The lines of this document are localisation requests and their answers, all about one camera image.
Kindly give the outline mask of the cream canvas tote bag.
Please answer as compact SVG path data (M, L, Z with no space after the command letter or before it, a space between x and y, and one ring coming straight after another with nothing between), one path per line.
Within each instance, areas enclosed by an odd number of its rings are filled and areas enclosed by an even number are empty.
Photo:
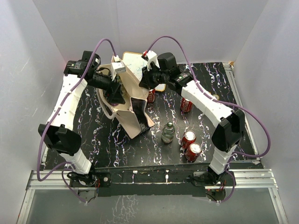
M118 75L126 91L123 97L125 103L114 106L105 99L102 89L96 89L107 118L117 119L132 139L153 127L155 123L145 112L149 90L139 86L140 81L128 66L118 56L113 56L110 64L101 65L100 68L109 68L112 77Z

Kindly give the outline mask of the clear glass bottle green cap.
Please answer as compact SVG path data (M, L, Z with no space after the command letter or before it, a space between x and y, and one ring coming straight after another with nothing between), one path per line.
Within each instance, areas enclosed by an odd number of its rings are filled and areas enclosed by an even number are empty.
M121 87L123 87L123 82L121 80L121 77L119 75L116 76L116 80L118 83L120 83Z

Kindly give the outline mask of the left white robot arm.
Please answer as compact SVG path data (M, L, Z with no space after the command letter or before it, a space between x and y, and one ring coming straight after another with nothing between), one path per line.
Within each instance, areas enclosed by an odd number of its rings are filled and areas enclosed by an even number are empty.
M121 96L120 85L115 80L115 65L120 62L113 54L111 63L103 75L100 56L92 51L84 51L82 58L68 61L63 76L63 85L53 113L46 124L40 124L38 132L42 138L41 145L56 151L64 158L64 163L80 175L81 182L92 186L96 174L91 171L92 163L81 149L81 136L74 132L73 121L81 95L87 86L107 91L109 100Z

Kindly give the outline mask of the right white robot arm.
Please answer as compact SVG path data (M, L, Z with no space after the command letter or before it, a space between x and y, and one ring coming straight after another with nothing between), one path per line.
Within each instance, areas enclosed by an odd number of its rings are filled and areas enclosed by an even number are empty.
M184 73L180 69L172 53L157 55L149 50L142 54L142 59L147 64L142 68L140 87L152 90L160 84L165 84L169 89L189 100L212 122L215 127L212 135L215 148L206 176L211 184L221 184L225 180L229 159L244 135L244 112L219 103L201 87L198 81L193 79L191 74Z

